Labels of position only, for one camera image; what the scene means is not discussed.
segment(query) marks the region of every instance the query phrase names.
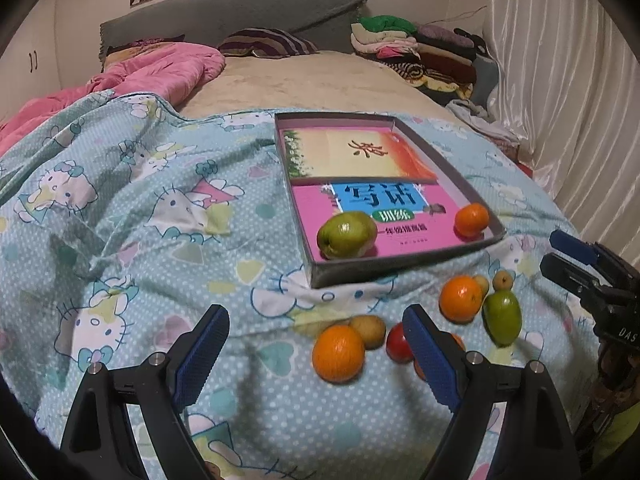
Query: box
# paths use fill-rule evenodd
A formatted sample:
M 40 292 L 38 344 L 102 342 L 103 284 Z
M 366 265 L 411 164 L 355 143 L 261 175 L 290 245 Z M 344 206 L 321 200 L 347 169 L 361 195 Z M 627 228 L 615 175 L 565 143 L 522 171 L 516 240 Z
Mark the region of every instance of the box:
M 478 192 L 407 124 L 391 116 L 336 112 L 276 114 L 276 147 L 312 288 L 375 280 L 440 262 L 500 240 L 505 229 Z M 474 240 L 456 235 L 456 212 L 489 211 Z M 326 260 L 316 235 L 332 215 L 360 210 L 378 227 L 361 258 Z

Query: white curtain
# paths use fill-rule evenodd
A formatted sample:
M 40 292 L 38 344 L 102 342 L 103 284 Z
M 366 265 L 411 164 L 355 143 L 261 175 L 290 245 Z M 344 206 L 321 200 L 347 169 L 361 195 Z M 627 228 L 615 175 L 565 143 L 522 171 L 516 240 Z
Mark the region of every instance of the white curtain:
M 640 66 L 597 0 L 490 0 L 490 112 L 589 241 L 640 268 Z

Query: pink blanket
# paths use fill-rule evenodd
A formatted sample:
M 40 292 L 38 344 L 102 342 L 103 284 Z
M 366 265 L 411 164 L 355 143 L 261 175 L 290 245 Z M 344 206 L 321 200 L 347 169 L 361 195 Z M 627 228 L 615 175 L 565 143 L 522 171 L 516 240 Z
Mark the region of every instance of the pink blanket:
M 193 43 L 174 43 L 121 61 L 84 86 L 28 101 L 8 122 L 0 124 L 0 156 L 52 115 L 91 92 L 110 88 L 116 96 L 151 92 L 176 106 L 196 85 L 216 78 L 224 67 L 225 58 L 219 51 Z

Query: screw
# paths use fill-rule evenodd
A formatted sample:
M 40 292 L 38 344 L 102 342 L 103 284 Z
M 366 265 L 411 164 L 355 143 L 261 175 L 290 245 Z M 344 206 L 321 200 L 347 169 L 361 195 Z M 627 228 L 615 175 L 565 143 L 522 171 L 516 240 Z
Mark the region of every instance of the screw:
M 466 360 L 473 365 L 479 365 L 482 361 L 484 361 L 484 357 L 482 357 L 482 354 L 480 352 L 469 352 L 466 354 Z
M 162 352 L 156 352 L 149 356 L 149 364 L 152 366 L 158 366 L 164 363 L 165 355 Z
M 542 372 L 545 371 L 545 365 L 543 365 L 540 361 L 532 361 L 532 362 L 530 362 L 529 363 L 529 368 L 531 368 L 531 370 L 535 374 L 541 374 Z
M 86 369 L 86 371 L 89 372 L 91 375 L 97 374 L 100 370 L 102 370 L 101 362 L 91 363 L 89 367 Z

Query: green label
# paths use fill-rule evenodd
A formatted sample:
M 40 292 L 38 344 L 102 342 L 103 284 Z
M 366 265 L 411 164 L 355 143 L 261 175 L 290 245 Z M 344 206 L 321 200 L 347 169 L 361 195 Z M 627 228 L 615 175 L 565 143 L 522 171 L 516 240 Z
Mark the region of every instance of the green label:
M 382 223 L 414 219 L 414 214 L 408 209 L 376 209 L 371 216 Z

